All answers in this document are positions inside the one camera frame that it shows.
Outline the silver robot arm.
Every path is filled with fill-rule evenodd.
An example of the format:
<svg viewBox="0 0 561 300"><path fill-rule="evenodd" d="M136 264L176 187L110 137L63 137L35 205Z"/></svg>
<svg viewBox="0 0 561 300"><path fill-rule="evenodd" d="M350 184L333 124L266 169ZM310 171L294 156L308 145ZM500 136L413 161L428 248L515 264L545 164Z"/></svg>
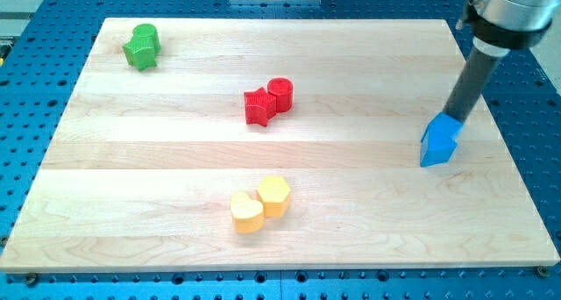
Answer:
<svg viewBox="0 0 561 300"><path fill-rule="evenodd" d="M560 0L466 0L456 28L469 25L476 49L503 57L539 43L559 5Z"/></svg>

